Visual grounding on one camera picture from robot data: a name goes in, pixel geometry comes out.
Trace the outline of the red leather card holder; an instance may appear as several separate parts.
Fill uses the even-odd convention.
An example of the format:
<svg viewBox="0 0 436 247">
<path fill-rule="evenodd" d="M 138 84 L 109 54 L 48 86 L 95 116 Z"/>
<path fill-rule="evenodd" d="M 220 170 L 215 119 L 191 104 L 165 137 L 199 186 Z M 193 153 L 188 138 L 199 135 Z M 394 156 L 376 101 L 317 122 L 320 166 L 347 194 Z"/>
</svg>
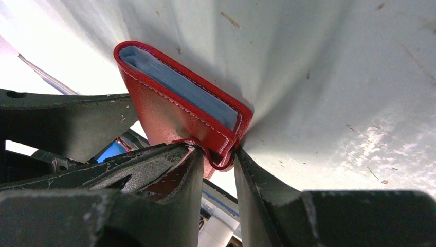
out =
<svg viewBox="0 0 436 247">
<path fill-rule="evenodd" d="M 249 107 L 145 43 L 121 42 L 113 55 L 150 145 L 202 148 L 205 178 L 233 167 Z"/>
</svg>

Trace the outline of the left aluminium frame post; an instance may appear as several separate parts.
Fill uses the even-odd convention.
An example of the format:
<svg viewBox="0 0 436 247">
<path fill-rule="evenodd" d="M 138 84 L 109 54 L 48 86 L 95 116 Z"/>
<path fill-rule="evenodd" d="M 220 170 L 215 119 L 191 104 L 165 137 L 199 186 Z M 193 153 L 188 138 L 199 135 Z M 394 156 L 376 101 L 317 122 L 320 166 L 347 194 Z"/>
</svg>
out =
<svg viewBox="0 0 436 247">
<path fill-rule="evenodd" d="M 27 66 L 29 66 L 37 75 L 39 75 L 47 84 L 52 86 L 54 89 L 62 93 L 63 95 L 79 95 L 78 92 L 72 90 L 59 80 L 57 80 L 55 77 L 51 76 L 44 70 L 40 69 L 36 65 L 34 65 L 32 62 L 27 60 L 23 55 L 18 54 L 18 58 L 22 60 Z"/>
</svg>

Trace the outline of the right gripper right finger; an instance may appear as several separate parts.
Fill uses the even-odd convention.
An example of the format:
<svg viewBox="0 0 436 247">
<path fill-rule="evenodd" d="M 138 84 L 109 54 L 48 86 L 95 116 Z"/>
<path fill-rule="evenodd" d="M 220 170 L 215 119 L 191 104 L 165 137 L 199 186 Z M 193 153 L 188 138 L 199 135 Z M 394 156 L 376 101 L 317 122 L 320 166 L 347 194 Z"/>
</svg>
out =
<svg viewBox="0 0 436 247">
<path fill-rule="evenodd" d="M 243 246 L 435 246 L 435 200 L 415 190 L 305 190 L 244 150 L 234 175 Z"/>
</svg>

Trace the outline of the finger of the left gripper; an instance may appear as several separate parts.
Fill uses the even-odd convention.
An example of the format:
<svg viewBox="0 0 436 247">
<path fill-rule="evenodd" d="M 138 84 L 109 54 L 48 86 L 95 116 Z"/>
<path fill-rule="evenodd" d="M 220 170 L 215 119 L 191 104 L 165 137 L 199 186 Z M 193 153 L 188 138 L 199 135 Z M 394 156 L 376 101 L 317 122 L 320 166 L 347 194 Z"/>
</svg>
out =
<svg viewBox="0 0 436 247">
<path fill-rule="evenodd" d="M 1 139 L 81 163 L 137 120 L 129 94 L 47 95 L 1 90 Z"/>
<path fill-rule="evenodd" d="M 185 144 L 161 144 L 93 166 L 83 165 L 69 171 L 7 183 L 1 186 L 1 190 L 114 188 L 139 191 L 174 170 L 188 153 Z"/>
</svg>

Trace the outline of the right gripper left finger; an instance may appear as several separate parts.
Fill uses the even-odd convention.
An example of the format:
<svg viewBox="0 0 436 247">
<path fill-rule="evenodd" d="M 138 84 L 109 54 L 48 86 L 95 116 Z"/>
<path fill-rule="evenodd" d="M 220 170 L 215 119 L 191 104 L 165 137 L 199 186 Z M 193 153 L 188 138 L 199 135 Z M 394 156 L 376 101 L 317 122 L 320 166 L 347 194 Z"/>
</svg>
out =
<svg viewBox="0 0 436 247">
<path fill-rule="evenodd" d="M 203 152 L 139 191 L 1 190 L 1 246 L 197 246 Z"/>
</svg>

